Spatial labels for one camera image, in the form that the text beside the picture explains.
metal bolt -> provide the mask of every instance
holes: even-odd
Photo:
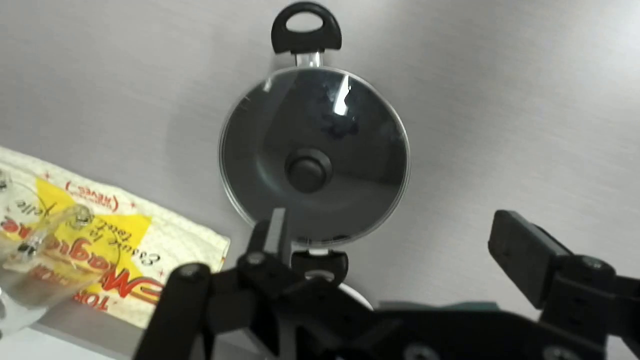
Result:
[[[185,267],[180,268],[180,277],[181,277],[181,279],[194,279],[194,274],[195,274],[197,271],[199,271],[197,264],[185,264]]]
[[[585,267],[592,268],[592,271],[603,268],[603,264],[602,264],[598,258],[589,258],[589,257],[583,257],[583,258],[581,258],[581,264],[585,264]]]
[[[561,346],[545,346],[542,351],[543,360],[579,360],[579,356],[567,348]]]
[[[409,345],[403,351],[403,360],[440,360],[440,356],[424,345]]]
[[[252,264],[252,267],[258,267],[264,262],[264,255],[262,253],[252,253],[246,257],[246,262]]]

pressure cooker lid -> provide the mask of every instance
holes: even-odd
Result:
[[[303,7],[331,19],[301,3],[281,15]],[[250,90],[219,144],[236,210],[255,223],[286,208],[289,236],[305,246],[336,246],[376,228],[399,199],[406,159],[406,135],[389,105],[347,72],[305,66]]]

